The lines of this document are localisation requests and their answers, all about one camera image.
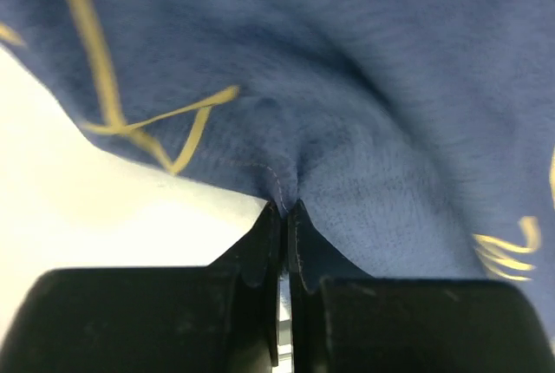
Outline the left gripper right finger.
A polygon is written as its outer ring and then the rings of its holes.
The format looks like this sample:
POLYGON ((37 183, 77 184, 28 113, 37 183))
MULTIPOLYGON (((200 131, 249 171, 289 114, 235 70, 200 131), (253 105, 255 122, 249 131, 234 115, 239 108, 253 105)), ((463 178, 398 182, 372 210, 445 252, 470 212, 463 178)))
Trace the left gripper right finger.
POLYGON ((296 372, 551 372, 524 295, 496 281, 373 278, 312 224, 287 218, 296 372))

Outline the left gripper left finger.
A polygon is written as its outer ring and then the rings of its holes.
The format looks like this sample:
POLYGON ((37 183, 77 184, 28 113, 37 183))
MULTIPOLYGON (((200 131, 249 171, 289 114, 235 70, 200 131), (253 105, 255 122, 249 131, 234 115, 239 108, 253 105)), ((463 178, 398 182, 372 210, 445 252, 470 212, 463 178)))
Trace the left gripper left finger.
POLYGON ((4 339, 4 372, 269 372, 278 364, 281 219, 267 204, 204 267, 43 274, 4 339))

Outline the blue fish-print cloth placemat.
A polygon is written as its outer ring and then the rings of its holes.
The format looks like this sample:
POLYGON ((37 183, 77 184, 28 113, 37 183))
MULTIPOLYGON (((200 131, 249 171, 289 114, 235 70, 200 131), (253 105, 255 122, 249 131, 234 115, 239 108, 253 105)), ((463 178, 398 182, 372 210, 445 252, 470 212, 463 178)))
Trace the blue fish-print cloth placemat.
POLYGON ((385 277, 554 296, 554 0, 1 0, 97 147, 304 202, 385 277))

